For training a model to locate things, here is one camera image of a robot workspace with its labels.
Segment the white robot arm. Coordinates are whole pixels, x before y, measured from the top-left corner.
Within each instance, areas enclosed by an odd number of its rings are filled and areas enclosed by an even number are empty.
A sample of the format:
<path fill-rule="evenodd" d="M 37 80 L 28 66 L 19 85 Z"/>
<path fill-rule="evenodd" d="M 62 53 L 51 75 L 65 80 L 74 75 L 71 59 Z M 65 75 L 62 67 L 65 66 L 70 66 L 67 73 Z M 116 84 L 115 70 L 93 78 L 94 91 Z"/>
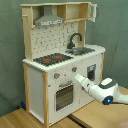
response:
<path fill-rule="evenodd" d="M 128 95 L 123 95 L 118 83 L 111 78 L 104 79 L 99 85 L 80 74 L 77 74 L 75 79 L 91 97 L 103 105 L 128 105 Z"/>

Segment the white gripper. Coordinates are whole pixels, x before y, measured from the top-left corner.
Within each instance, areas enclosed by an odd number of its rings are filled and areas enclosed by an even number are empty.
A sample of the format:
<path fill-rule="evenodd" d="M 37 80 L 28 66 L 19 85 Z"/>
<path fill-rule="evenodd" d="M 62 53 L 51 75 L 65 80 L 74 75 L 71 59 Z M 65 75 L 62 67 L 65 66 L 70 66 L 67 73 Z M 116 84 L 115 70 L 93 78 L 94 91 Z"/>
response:
<path fill-rule="evenodd" d="M 80 83 L 80 85 L 85 89 L 86 92 L 88 92 L 95 85 L 94 82 L 90 81 L 88 78 L 85 78 L 80 74 L 77 74 L 75 76 L 75 79 Z"/>

